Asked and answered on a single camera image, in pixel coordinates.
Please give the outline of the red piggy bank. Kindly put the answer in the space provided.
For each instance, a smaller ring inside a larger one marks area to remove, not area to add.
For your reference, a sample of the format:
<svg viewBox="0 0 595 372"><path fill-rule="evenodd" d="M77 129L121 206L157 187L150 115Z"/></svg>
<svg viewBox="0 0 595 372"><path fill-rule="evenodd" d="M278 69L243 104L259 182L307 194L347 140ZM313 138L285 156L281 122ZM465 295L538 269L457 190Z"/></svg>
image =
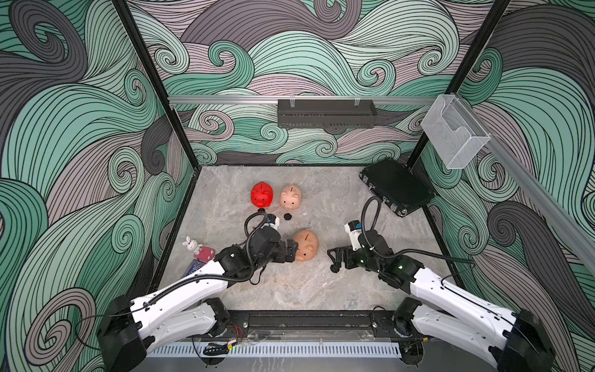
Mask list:
<svg viewBox="0 0 595 372"><path fill-rule="evenodd" d="M274 200L274 190L266 182L255 184L250 193L250 201L258 209L266 209Z"/></svg>

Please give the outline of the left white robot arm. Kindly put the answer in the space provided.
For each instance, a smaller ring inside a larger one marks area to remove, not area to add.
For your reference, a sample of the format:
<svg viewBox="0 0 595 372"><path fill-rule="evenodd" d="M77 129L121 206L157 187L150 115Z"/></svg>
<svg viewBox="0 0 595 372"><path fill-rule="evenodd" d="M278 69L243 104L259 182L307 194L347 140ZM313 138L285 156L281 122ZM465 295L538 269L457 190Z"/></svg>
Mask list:
<svg viewBox="0 0 595 372"><path fill-rule="evenodd" d="M243 246L217 253L201 269L135 299L112 300L97 331L105 370L131 371L156 348L187 336L225 331L228 317L213 295L249 281L269 263L292 263L299 245L271 226L254 229Z"/></svg>

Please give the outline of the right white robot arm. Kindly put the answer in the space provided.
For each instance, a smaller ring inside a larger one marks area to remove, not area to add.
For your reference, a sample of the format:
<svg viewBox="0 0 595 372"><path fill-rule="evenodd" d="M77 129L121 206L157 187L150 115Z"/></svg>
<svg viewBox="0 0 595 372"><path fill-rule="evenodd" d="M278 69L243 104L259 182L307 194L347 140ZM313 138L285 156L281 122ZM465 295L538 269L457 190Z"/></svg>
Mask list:
<svg viewBox="0 0 595 372"><path fill-rule="evenodd" d="M327 251L332 272L363 268L408 294L391 317L402 353L419 358L426 339L440 339L499 371L552 370L556 352L538 316L469 293L416 260L417 250L393 252L374 230L346 231L350 245Z"/></svg>

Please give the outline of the pink piggy bank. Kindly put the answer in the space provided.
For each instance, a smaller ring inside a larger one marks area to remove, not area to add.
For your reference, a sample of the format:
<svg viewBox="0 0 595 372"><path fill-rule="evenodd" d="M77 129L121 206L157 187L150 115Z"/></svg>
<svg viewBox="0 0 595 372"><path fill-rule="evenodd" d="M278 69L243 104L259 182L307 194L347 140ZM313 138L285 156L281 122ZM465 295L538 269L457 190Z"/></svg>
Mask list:
<svg viewBox="0 0 595 372"><path fill-rule="evenodd" d="M319 250L319 239L312 230L304 229L297 232L293 240L297 243L297 262L307 262L315 258Z"/></svg>
<svg viewBox="0 0 595 372"><path fill-rule="evenodd" d="M288 211L298 209L302 204L302 191L293 184L283 188L280 194L280 205Z"/></svg>

